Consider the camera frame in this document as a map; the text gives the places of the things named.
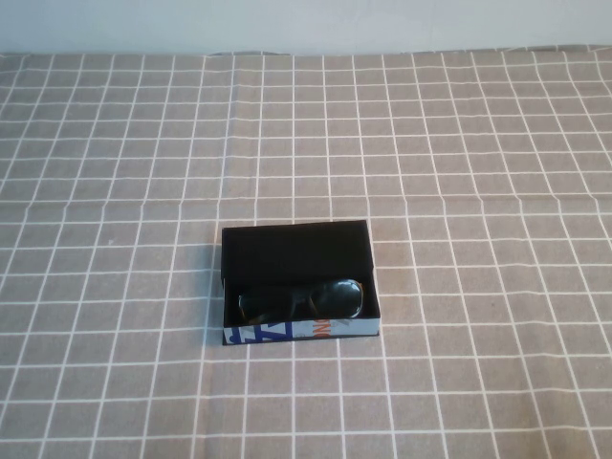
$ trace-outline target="box lid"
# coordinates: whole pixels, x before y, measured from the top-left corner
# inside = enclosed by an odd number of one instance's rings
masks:
[[[224,285],[360,278],[373,266],[365,220],[222,231]]]

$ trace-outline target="open box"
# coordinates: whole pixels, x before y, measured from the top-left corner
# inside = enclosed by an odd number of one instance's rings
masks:
[[[377,335],[381,310],[373,268],[364,220],[223,229],[224,344]],[[299,287],[339,279],[361,284],[356,317],[302,316],[249,325],[238,307],[240,295],[263,286]]]

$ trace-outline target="black eyeglasses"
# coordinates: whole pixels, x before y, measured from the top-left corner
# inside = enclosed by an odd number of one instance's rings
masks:
[[[257,287],[238,298],[238,309],[249,325],[308,318],[354,318],[361,312],[363,288],[353,279],[307,286]]]

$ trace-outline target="tablecloth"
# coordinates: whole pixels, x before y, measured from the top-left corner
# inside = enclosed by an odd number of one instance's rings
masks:
[[[612,51],[0,57],[3,458],[609,458]],[[367,219],[379,337],[224,347],[220,229]]]

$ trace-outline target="white wall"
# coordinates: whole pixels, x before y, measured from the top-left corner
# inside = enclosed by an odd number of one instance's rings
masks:
[[[0,0],[0,52],[348,54],[612,44],[611,0]]]

